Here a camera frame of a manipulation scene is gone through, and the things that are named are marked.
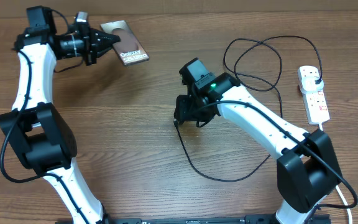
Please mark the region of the Galaxy smartphone with bronze screen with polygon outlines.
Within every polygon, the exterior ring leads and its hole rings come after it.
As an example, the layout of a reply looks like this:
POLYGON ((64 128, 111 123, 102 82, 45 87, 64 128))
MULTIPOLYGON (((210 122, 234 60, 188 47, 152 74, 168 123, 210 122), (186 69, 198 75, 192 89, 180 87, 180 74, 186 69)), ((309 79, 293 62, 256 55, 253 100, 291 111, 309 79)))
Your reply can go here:
POLYGON ((101 24, 100 27, 104 32, 120 37, 121 41, 116 42, 113 46, 123 65, 135 65, 150 59, 125 20, 107 22, 101 24))

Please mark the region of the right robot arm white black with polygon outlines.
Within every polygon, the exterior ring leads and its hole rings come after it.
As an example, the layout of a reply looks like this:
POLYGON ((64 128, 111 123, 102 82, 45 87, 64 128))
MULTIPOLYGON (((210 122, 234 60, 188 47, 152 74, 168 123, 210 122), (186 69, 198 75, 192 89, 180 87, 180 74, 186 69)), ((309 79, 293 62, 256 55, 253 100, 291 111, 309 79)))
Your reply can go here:
POLYGON ((271 223, 329 223, 315 215, 341 181, 329 136, 309 133, 286 122, 258 102, 228 73, 215 76, 194 58, 179 71, 185 95, 177 97, 175 124, 194 121, 201 128, 222 116, 254 138, 277 163, 277 187, 283 203, 271 223))

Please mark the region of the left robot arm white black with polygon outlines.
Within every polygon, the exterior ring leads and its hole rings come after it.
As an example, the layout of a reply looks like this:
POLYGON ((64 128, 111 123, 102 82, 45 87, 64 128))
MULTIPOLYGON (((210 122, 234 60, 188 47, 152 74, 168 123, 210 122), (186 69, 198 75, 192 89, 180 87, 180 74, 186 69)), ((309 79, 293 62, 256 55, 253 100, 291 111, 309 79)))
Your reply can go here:
POLYGON ((55 13, 45 6, 28 8, 29 26, 14 42, 19 85, 11 111, 0 115, 5 135, 0 170, 7 180, 18 182, 4 166, 6 148, 11 146, 22 166, 35 172, 20 182, 46 180, 70 212, 72 223, 112 223, 78 167, 76 139, 53 104, 52 91, 58 60, 79 57, 86 65, 95 64, 120 38, 90 27, 88 14, 82 11, 65 33, 58 34, 55 13))

